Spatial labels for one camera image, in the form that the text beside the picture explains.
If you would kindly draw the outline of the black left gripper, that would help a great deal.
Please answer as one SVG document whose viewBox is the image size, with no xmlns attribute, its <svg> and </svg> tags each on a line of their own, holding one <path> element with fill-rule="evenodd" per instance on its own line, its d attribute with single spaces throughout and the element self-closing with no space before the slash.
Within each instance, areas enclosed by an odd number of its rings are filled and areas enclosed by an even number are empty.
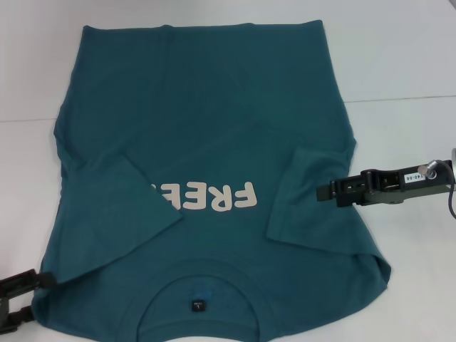
<svg viewBox="0 0 456 342">
<path fill-rule="evenodd" d="M 9 313 L 9 301 L 15 297 L 12 291 L 49 289 L 55 285 L 56 279 L 52 273 L 37 274 L 35 270 L 25 271 L 1 280 L 1 333 L 9 333 L 16 330 L 16 324 L 11 316 L 33 315 L 31 305 Z"/>
</svg>

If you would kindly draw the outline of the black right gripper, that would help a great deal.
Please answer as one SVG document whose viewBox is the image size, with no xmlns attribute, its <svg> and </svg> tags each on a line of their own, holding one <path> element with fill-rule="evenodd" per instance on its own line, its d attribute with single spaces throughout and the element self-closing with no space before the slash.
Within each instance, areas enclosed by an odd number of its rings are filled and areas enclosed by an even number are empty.
<svg viewBox="0 0 456 342">
<path fill-rule="evenodd" d="M 455 181 L 452 162 L 433 160 L 428 164 L 431 176 L 419 172 L 423 166 L 399 170 L 365 170 L 361 175 L 331 180 L 316 189 L 319 202 L 335 200 L 337 207 L 353 204 L 401 204 L 405 200 L 448 193 Z"/>
</svg>

